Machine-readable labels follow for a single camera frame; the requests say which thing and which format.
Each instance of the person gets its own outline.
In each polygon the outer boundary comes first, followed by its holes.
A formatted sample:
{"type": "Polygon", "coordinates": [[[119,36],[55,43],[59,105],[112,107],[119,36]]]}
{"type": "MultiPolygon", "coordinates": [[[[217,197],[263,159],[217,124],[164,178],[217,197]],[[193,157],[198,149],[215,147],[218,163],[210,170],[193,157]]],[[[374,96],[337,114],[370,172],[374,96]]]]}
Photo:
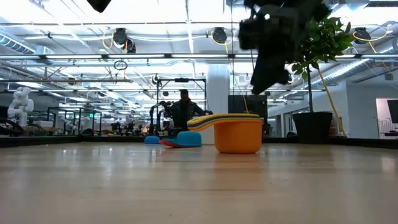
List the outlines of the person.
{"type": "Polygon", "coordinates": [[[187,122],[193,118],[195,113],[199,116],[205,115],[205,112],[189,98],[188,90],[180,90],[181,100],[172,105],[174,126],[188,130],[187,122]]]}

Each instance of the ceiling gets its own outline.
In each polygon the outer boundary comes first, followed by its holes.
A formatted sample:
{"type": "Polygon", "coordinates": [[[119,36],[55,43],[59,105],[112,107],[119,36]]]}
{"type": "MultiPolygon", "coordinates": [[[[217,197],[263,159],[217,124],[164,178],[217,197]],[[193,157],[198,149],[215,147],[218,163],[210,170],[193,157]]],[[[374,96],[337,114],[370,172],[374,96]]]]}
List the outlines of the ceiling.
{"type": "MultiPolygon", "coordinates": [[[[377,46],[395,37],[398,26],[394,22],[398,13],[396,7],[366,7],[369,1],[359,1],[356,4],[330,4],[333,8],[333,16],[341,17],[344,23],[351,22],[352,29],[366,27],[372,38],[383,36],[385,38],[374,42],[377,46]]],[[[0,7],[0,33],[7,33],[19,42],[28,46],[45,46],[51,53],[58,54],[120,54],[123,49],[112,47],[111,35],[115,28],[126,28],[126,33],[136,47],[137,54],[154,53],[235,53],[246,54],[239,48],[236,33],[239,29],[239,21],[249,17],[249,11],[240,5],[231,7],[224,0],[112,0],[103,13],[98,13],[91,8],[86,0],[13,0],[5,1],[0,7]],[[228,35],[229,45],[215,44],[209,34],[215,27],[224,27],[228,35]]],[[[368,44],[357,45],[348,49],[348,54],[367,52],[368,44]]],[[[2,54],[19,54],[8,47],[0,46],[2,54]]],[[[53,79],[90,79],[90,80],[119,80],[128,79],[131,82],[107,82],[107,83],[67,83],[45,84],[41,83],[41,89],[52,90],[81,90],[73,92],[54,92],[60,102],[81,103],[71,97],[86,98],[89,102],[106,103],[134,103],[140,108],[134,111],[143,118],[147,117],[150,106],[155,103],[155,85],[152,79],[155,75],[159,78],[206,78],[209,65],[212,63],[231,64],[228,60],[173,60],[173,59],[130,59],[125,60],[129,65],[126,70],[117,71],[113,68],[115,60],[107,62],[98,60],[54,60],[53,64],[46,65],[33,61],[8,60],[8,65],[28,71],[28,74],[17,72],[15,77],[7,76],[12,73],[3,64],[3,79],[27,79],[42,80],[51,75],[53,79]],[[104,96],[98,91],[89,91],[97,88],[101,90],[134,90],[132,92],[105,92],[104,96]]],[[[327,71],[337,63],[321,64],[321,70],[327,71]]],[[[384,69],[375,68],[375,71],[365,70],[350,77],[349,82],[369,76],[373,72],[381,72],[384,69]]],[[[234,63],[236,76],[231,80],[231,89],[240,88],[235,94],[248,94],[251,87],[249,80],[252,73],[251,60],[242,60],[234,63]]],[[[390,85],[381,77],[370,78],[360,83],[378,83],[390,85]]],[[[293,89],[305,86],[303,80],[295,77],[294,82],[288,86],[276,85],[273,89],[293,89]]],[[[161,96],[165,100],[179,98],[178,90],[186,88],[190,90],[191,98],[201,107],[205,102],[201,83],[175,83],[170,82],[163,90],[168,90],[169,96],[161,96]]],[[[283,96],[280,92],[272,93],[271,99],[279,100],[283,96]]]]}

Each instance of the white column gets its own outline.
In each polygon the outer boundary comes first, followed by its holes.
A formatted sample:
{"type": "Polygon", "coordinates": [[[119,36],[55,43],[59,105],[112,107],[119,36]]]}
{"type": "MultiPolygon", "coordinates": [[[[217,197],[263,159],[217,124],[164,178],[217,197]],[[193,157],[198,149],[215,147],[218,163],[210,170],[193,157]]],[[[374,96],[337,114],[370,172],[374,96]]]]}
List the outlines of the white column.
{"type": "Polygon", "coordinates": [[[228,113],[229,66],[209,65],[206,79],[207,110],[214,114],[228,113]]]}

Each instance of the potted plant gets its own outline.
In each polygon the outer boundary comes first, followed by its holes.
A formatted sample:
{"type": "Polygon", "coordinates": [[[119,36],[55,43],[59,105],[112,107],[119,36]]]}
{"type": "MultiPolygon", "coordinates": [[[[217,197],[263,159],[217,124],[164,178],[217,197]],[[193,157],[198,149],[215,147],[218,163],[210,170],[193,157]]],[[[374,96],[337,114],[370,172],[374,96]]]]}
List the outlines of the potted plant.
{"type": "MultiPolygon", "coordinates": [[[[323,79],[318,61],[336,61],[337,55],[343,55],[343,51],[352,46],[354,37],[350,34],[351,24],[348,23],[345,30],[342,30],[342,27],[340,18],[329,17],[329,15],[319,22],[310,22],[308,35],[299,49],[298,60],[292,66],[295,74],[301,75],[308,83],[310,112],[293,114],[298,139],[302,143],[320,144],[328,140],[333,115],[328,112],[313,111],[310,73],[312,68],[318,70],[323,79]]],[[[327,86],[323,84],[332,103],[327,86]]]]}

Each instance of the tree trunk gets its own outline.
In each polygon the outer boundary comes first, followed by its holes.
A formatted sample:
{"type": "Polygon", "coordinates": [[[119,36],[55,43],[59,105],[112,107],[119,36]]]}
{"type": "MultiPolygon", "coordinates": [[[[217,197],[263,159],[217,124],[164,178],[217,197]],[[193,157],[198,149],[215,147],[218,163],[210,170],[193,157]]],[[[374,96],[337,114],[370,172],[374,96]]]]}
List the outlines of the tree trunk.
{"type": "Polygon", "coordinates": [[[313,113],[312,106],[312,88],[311,88],[311,74],[310,74],[310,66],[307,66],[307,82],[308,82],[308,94],[309,94],[309,103],[310,103],[310,112],[313,113]]]}

